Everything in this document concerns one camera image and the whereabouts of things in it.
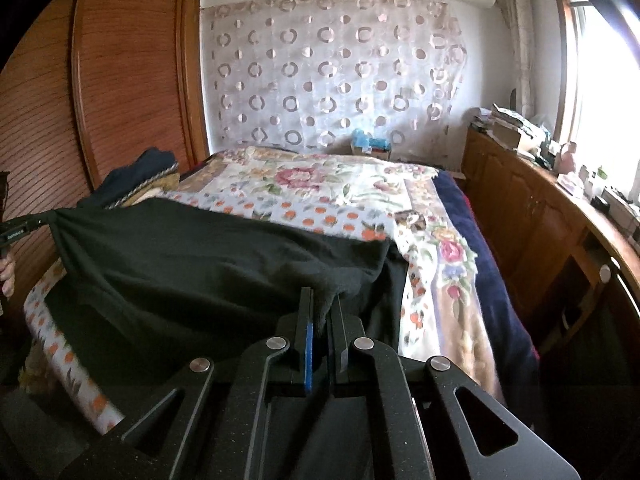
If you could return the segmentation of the person's left hand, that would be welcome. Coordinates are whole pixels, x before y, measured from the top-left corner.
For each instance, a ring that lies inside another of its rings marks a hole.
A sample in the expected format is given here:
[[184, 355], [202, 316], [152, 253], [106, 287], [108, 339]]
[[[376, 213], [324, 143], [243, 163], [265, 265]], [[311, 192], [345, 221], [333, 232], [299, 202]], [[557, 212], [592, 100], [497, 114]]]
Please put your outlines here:
[[15, 258], [7, 252], [0, 259], [0, 281], [3, 296], [11, 298], [15, 288]]

